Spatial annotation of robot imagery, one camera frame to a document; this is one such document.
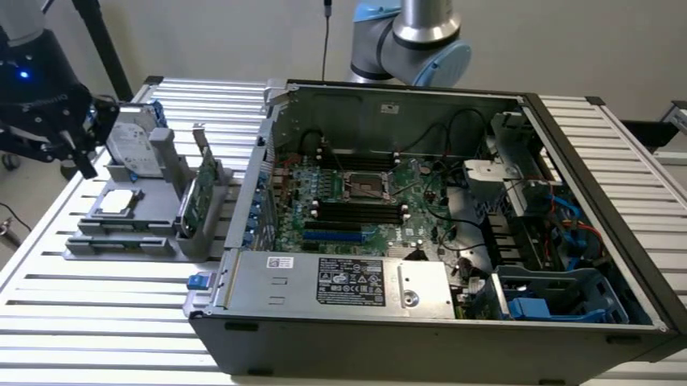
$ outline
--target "blue pcie slot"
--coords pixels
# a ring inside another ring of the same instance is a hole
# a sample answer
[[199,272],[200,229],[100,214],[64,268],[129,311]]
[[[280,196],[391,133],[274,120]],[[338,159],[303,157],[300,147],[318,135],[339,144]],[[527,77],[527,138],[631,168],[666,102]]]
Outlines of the blue pcie slot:
[[362,243],[363,234],[358,232],[303,232],[303,240],[318,241],[344,241],[350,243]]

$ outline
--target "metal rail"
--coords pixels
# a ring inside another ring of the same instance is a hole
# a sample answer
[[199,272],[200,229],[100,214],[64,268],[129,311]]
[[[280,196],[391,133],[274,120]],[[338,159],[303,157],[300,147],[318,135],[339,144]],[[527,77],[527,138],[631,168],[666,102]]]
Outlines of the metal rail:
[[[232,197],[238,194],[264,116],[263,89],[264,84],[168,79],[159,86],[144,86],[136,96],[137,101],[155,97],[164,104],[168,123],[176,133],[177,151],[187,156],[191,166],[200,163],[191,129],[196,124],[205,125],[213,154],[236,171]],[[659,184],[664,177],[652,175],[644,162],[632,158],[636,152],[620,137],[622,128],[612,127],[607,114],[586,104],[583,98],[551,97],[544,102],[579,152],[594,155],[586,157],[587,166],[608,189],[632,229],[651,236],[666,232],[660,236],[670,238],[666,243],[676,241],[674,248],[682,248],[684,242],[674,240],[671,235],[687,232],[687,224],[670,213],[682,213],[684,208]],[[607,147],[594,138],[602,138]],[[0,384],[332,383],[279,378],[246,380],[217,371],[181,312],[187,277],[200,270],[216,269],[216,261],[195,265],[65,261],[61,258],[64,241],[76,231],[81,213],[91,207],[104,185],[107,159],[105,154],[97,159],[96,180],[75,177],[68,184],[0,272]],[[670,212],[659,216],[648,213],[659,207]],[[230,198],[217,227],[212,260],[223,250],[219,239],[227,231],[232,209]],[[651,222],[655,217],[662,220]],[[654,243],[659,241],[651,237],[642,240],[656,265],[666,275],[672,275],[667,278],[675,290],[684,293],[687,260],[680,256],[682,249],[656,252]],[[687,352],[683,351],[660,363],[626,363],[587,385],[684,386],[686,362]]]

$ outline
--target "warning label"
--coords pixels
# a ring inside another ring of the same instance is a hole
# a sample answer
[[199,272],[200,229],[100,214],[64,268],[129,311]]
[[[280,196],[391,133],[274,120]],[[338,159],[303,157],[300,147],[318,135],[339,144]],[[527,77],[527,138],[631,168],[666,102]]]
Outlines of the warning label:
[[384,307],[382,260],[322,258],[316,298],[322,304]]

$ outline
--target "cable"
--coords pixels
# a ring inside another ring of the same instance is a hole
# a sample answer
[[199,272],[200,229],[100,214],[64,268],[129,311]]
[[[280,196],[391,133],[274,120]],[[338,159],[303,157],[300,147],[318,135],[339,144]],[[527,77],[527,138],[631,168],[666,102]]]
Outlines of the cable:
[[427,134],[431,132],[431,130],[438,127],[439,129],[443,129],[446,134],[447,134],[447,141],[450,140],[448,139],[448,127],[440,123],[440,122],[435,122],[430,125],[430,127],[427,128],[427,130],[424,131],[424,133],[418,137],[418,139],[415,139],[407,146],[404,146],[400,150],[399,150],[399,153],[404,153],[407,152],[410,149],[412,149],[412,147],[415,145],[418,145],[420,143],[420,141],[426,138]]
[[332,14],[332,0],[324,0],[324,52],[322,53],[322,81],[324,81],[324,69],[327,66],[327,45],[330,44],[330,16]]
[[5,207],[5,209],[9,211],[9,213],[12,213],[13,218],[19,221],[19,223],[21,225],[24,225],[24,228],[27,228],[29,230],[29,232],[31,232],[33,229],[31,229],[31,227],[27,225],[27,223],[20,219],[20,217],[13,212],[12,208],[9,207],[9,205],[7,205],[5,203],[0,203],[0,207]]
[[444,243],[444,238],[448,234],[448,232],[444,232],[440,236],[439,236],[439,245],[442,245],[444,247],[444,249],[450,250],[450,251],[454,251],[454,252],[463,252],[463,251],[468,251],[476,247],[482,247],[482,246],[487,246],[487,244],[484,243],[479,243],[479,244],[475,244],[475,245],[471,245],[470,247],[466,247],[466,248],[451,248],[446,245]]
[[319,127],[306,130],[303,132],[303,134],[300,135],[300,141],[299,141],[298,153],[300,155],[306,154],[306,152],[303,151],[303,142],[306,141],[306,137],[308,136],[308,134],[314,134],[314,133],[318,133],[320,135],[320,138],[324,137],[324,133],[322,132],[322,129]]
[[[447,171],[447,173],[451,173],[452,171],[458,170],[459,168],[460,168],[460,166],[459,166],[459,167],[454,167],[452,169],[450,169],[450,170]],[[440,173],[436,173],[436,174],[431,177],[430,182],[428,182],[428,183],[427,183],[427,185],[426,185],[426,190],[424,190],[424,191],[423,191],[423,193],[422,193],[423,197],[426,196],[426,193],[430,191],[430,186],[431,186],[431,184],[434,183],[434,181],[435,181],[435,179],[438,178],[438,176],[439,176],[439,175],[440,175]],[[435,212],[434,212],[434,210],[431,209],[431,207],[430,207],[430,203],[428,203],[428,202],[426,202],[426,208],[427,208],[427,212],[428,212],[432,216],[435,216],[438,219],[444,220],[444,221],[451,221],[451,222],[454,222],[454,223],[470,224],[470,225],[472,225],[474,227],[476,227],[479,230],[482,230],[480,225],[479,225],[475,221],[462,220],[462,219],[454,219],[454,218],[447,217],[447,216],[440,216],[440,215],[439,215],[438,213],[435,213]]]
[[[572,227],[572,221],[571,220],[563,220],[563,226],[564,227]],[[602,234],[599,233],[599,231],[590,225],[584,224],[582,221],[578,221],[578,229],[583,229],[591,233],[594,233],[594,236],[596,237],[596,239],[599,240],[599,256],[602,255],[603,253],[603,238],[602,238]]]
[[476,152],[475,152],[475,157],[476,157],[479,155],[479,153],[480,153],[482,141],[484,140],[484,138],[487,138],[487,131],[490,129],[490,125],[487,123],[487,119],[484,118],[484,115],[482,114],[480,110],[478,110],[478,109],[475,109],[472,107],[468,107],[468,108],[464,108],[464,109],[460,109],[459,111],[456,111],[454,113],[454,115],[451,116],[451,120],[448,121],[448,130],[454,129],[455,120],[459,117],[459,115],[462,115],[464,113],[474,113],[474,114],[476,114],[476,116],[480,118],[480,121],[482,121],[483,135],[482,135],[482,138],[480,138],[479,146],[476,147]]

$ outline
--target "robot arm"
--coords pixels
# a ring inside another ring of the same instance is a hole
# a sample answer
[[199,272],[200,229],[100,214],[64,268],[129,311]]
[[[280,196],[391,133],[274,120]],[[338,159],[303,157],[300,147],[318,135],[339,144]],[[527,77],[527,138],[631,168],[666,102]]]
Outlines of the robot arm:
[[470,63],[451,0],[367,0],[355,10],[351,80],[452,87]]
[[85,178],[119,115],[119,103],[76,79],[32,1],[0,3],[0,150],[43,162],[73,162]]

